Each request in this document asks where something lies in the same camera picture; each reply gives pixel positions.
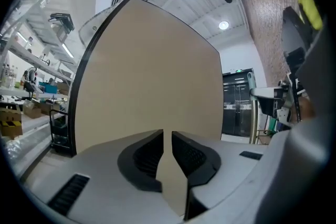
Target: black slot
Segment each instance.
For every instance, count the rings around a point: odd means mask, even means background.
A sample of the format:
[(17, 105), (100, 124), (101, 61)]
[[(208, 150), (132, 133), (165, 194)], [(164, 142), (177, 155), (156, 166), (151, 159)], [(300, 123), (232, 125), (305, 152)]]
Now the black slot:
[(250, 152), (250, 151), (243, 151), (242, 153), (240, 153), (240, 156), (246, 157), (246, 158), (250, 158), (250, 159), (256, 159), (257, 161), (261, 159), (261, 157), (263, 156), (260, 153), (255, 153), (255, 152)]
[(51, 199), (48, 206), (61, 215), (66, 216), (89, 179), (90, 178), (86, 176), (74, 175)]

